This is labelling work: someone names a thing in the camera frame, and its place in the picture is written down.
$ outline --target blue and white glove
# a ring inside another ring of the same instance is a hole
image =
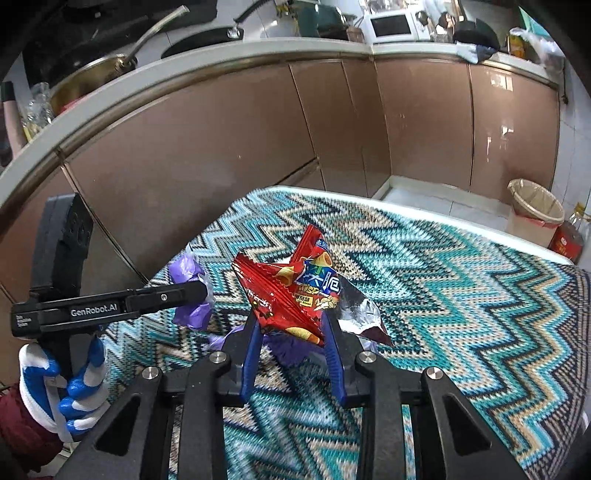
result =
[[[72,436],[91,429],[109,408],[109,390],[104,383],[105,348],[98,337],[90,343],[86,365],[69,382],[60,375],[52,354],[37,343],[23,346],[18,359],[22,402],[31,417],[57,433],[62,442],[71,442]],[[67,387],[69,396],[60,401],[57,387]]]

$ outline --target zigzag patterned rug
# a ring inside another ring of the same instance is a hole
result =
[[[236,253],[261,262],[289,257],[313,223],[336,269],[380,308],[395,345],[381,354],[401,368],[443,368],[529,477],[551,478],[573,441],[586,391],[587,275],[376,205],[282,187],[237,200],[191,242],[215,290],[209,332],[228,333],[249,311],[230,268]],[[152,282],[171,283],[168,270]],[[188,367],[207,354],[206,334],[173,325],[172,315],[108,329],[112,398],[143,367]],[[320,367],[283,368],[263,348],[250,403],[225,410],[228,477],[354,478],[360,425],[360,411],[335,404]],[[171,478],[176,458],[173,445]],[[407,472],[413,478],[412,462]]]

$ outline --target brown cabinet door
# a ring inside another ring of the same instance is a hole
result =
[[[368,60],[345,60],[343,67],[357,114],[365,180],[371,197],[392,174],[388,131],[375,65]]]
[[[468,189],[472,103],[467,66],[453,61],[377,60],[392,173]]]
[[[324,180],[322,179],[320,163],[318,160],[311,161],[283,180],[280,185],[300,187],[303,189],[324,190]]]
[[[73,155],[81,191],[151,278],[249,191],[315,157],[287,65],[196,83],[113,125]]]
[[[558,96],[535,80],[470,66],[474,165],[470,191],[510,202],[507,184],[525,178],[550,188],[558,142]]]
[[[339,61],[291,64],[326,190],[367,197],[358,121]]]
[[[33,250],[37,228],[49,197],[72,194],[66,176],[58,168],[28,199],[0,241],[0,283],[19,301],[29,298]],[[82,295],[138,288],[140,277],[121,258],[98,225],[94,225],[88,257],[82,269]]]

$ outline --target trash can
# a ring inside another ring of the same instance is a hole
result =
[[[564,208],[542,185],[525,179],[511,180],[507,189],[513,199],[506,233],[548,247],[564,222]]]

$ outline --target white microwave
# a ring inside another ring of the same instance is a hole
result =
[[[428,27],[419,22],[417,18],[417,14],[422,10],[418,6],[410,6],[401,10],[365,14],[361,22],[365,41],[369,44],[431,41]]]

